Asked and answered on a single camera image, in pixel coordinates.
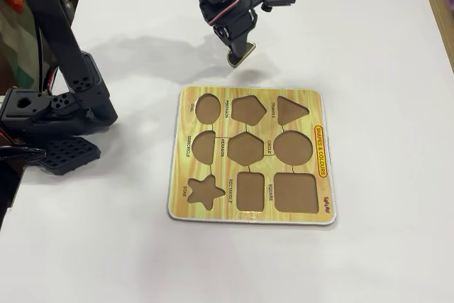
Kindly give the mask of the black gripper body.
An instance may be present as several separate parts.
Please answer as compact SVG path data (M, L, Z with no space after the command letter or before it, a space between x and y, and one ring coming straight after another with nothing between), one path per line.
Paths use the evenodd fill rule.
M255 12L256 0L198 0L199 8L206 23L213 26L226 26L229 33L235 29L256 27L258 16Z

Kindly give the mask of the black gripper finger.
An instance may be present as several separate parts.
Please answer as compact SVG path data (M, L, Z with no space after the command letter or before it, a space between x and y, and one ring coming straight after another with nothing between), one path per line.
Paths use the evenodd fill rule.
M253 48L253 44L248 42L250 31L250 28L231 30L232 46L230 50L233 58L245 57Z
M218 36L218 38L221 40L221 42L227 46L228 48L231 48L232 46L232 38L231 34L228 31L228 28L226 26L213 26L214 33Z

